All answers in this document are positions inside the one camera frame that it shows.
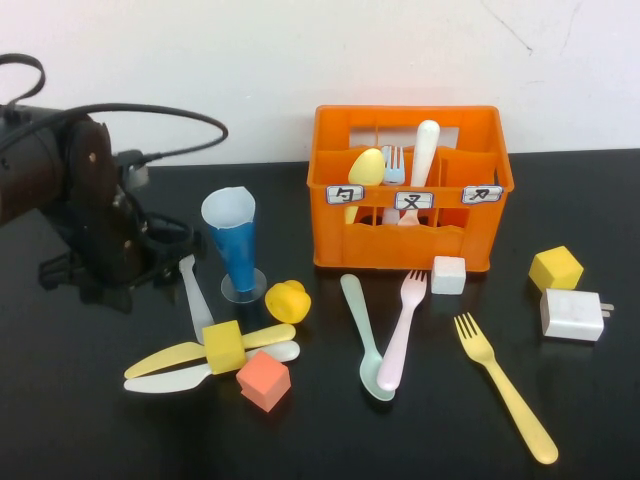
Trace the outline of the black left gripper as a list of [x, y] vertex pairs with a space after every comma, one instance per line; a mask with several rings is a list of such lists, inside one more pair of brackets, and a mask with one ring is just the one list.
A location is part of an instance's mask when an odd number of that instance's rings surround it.
[[[145, 273], [145, 253], [138, 238], [140, 211], [119, 186], [107, 127], [91, 120], [74, 123], [63, 159], [73, 274], [109, 288], [132, 287]], [[148, 213], [145, 221], [145, 246], [171, 258], [206, 257], [204, 237], [193, 226], [158, 213]], [[153, 277], [152, 284], [175, 305], [181, 281], [177, 268], [167, 268]]]

